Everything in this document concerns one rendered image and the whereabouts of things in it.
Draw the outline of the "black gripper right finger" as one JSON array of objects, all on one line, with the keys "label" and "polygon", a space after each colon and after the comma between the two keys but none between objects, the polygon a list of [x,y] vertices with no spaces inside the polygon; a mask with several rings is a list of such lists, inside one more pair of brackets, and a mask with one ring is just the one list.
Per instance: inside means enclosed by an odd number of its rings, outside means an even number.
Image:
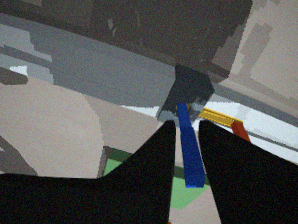
[{"label": "black gripper right finger", "polygon": [[298,165],[209,120],[198,144],[221,224],[298,224]]}]

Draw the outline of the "blue pin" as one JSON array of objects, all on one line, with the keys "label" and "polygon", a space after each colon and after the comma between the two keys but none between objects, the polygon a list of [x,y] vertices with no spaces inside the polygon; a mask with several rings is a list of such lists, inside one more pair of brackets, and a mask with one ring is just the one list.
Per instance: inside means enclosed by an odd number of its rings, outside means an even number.
[{"label": "blue pin", "polygon": [[204,188],[205,169],[202,164],[201,153],[198,151],[194,127],[190,121],[188,105],[180,103],[177,105],[178,119],[180,119],[181,145],[182,145],[182,167],[186,188]]}]

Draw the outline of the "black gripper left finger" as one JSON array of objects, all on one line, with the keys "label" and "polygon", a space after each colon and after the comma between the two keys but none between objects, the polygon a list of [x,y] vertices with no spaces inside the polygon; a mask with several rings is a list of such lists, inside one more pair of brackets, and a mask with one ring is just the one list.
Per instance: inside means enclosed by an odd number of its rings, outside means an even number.
[{"label": "black gripper left finger", "polygon": [[0,175],[0,224],[169,224],[176,123],[97,179]]}]

